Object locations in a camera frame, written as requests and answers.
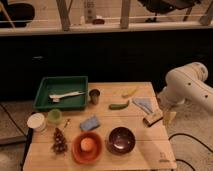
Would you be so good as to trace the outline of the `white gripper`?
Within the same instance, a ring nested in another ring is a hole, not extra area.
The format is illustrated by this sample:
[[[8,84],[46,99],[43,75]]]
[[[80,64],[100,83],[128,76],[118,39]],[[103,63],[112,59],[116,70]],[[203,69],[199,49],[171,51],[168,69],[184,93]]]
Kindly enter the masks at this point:
[[[170,87],[164,87],[157,98],[160,100],[161,105],[166,108],[179,106],[185,102],[185,99]],[[166,112],[163,117],[163,124],[165,126],[169,125],[175,116],[175,111]]]

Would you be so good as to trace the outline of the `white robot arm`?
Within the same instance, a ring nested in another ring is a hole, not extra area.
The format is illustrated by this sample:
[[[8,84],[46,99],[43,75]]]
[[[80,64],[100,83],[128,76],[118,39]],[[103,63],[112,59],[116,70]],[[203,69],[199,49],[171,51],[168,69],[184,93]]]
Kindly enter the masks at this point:
[[[193,62],[170,70],[165,77],[166,86],[158,94],[163,109],[163,124],[168,125],[176,116],[171,109],[190,100],[213,114],[213,87],[205,84],[207,67]]]

